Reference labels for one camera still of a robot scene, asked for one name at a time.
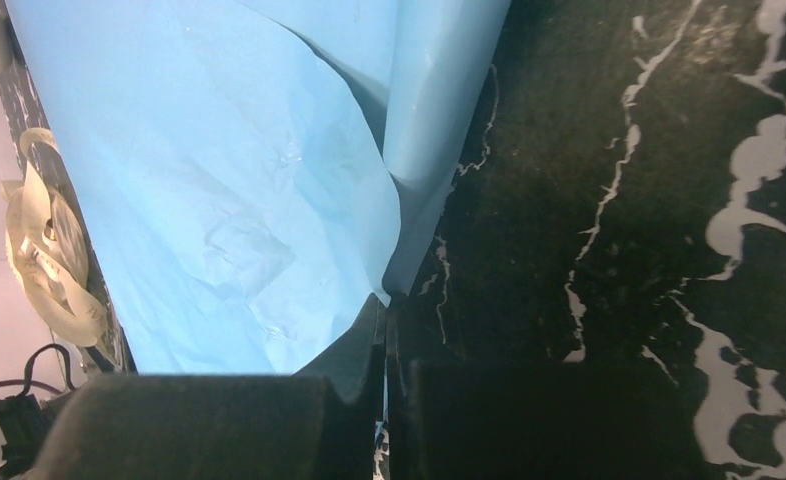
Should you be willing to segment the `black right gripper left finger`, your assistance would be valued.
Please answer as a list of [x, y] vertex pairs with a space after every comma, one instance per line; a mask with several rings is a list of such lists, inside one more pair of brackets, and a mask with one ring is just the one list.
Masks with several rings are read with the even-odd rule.
[[32, 479], [369, 479], [386, 310], [292, 375], [105, 375], [65, 403]]

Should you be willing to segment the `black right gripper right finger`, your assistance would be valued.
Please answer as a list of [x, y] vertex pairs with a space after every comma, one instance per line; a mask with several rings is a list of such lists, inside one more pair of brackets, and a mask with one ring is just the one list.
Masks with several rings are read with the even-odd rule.
[[406, 309], [386, 333], [396, 479], [706, 479], [675, 386], [648, 366], [456, 358]]

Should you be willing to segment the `blue wrapping paper sheet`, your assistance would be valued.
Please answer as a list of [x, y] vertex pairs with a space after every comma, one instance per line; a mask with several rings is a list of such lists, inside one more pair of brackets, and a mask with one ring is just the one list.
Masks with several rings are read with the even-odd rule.
[[143, 374], [291, 374], [411, 289], [506, 1], [11, 1]]

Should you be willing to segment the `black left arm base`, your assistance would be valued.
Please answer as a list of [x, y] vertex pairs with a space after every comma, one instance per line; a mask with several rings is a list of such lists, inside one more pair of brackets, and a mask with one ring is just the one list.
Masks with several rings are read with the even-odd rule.
[[39, 466], [44, 441], [70, 395], [33, 378], [39, 354], [25, 365], [21, 378], [0, 381], [0, 387], [19, 391], [0, 398], [0, 479], [153, 479], [152, 466], [124, 464], [107, 458], [93, 471], [56, 472], [50, 465]]

